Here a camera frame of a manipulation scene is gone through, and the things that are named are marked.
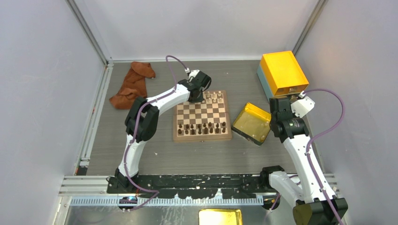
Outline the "gold metal tin tray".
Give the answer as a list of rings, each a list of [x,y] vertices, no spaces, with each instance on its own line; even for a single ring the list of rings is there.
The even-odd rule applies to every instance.
[[[232,131],[261,146],[270,132],[271,114],[248,102],[232,124]]]

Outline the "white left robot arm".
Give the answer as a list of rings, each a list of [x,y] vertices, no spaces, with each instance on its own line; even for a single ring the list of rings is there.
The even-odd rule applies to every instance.
[[[203,91],[211,84],[211,77],[200,70],[192,70],[188,78],[177,82],[173,88],[149,98],[138,97],[125,120],[127,141],[122,161],[115,172],[118,187],[125,193],[135,191],[138,165],[143,149],[156,133],[159,116],[174,106],[203,100]]]

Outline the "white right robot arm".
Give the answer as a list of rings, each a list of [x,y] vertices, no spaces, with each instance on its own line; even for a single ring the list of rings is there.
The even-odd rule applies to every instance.
[[[325,178],[302,118],[314,108],[314,101],[300,97],[291,102],[287,96],[279,96],[270,98],[269,104],[271,131],[292,158],[299,181],[294,182],[279,165],[268,166],[260,172],[261,188],[282,196],[298,225],[341,225],[347,201],[337,196]]]

